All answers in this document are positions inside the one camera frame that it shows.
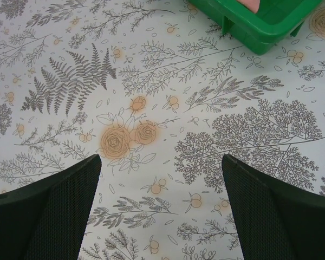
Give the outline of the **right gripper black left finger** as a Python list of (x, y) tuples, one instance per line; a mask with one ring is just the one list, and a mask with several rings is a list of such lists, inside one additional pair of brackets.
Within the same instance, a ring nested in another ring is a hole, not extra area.
[(77, 259), (100, 171), (95, 154), (0, 194), (0, 259)]

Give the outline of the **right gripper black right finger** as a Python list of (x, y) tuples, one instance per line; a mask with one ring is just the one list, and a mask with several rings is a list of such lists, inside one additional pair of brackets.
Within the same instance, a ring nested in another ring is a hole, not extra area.
[(325, 197), (229, 154), (222, 170), (244, 259), (325, 259)]

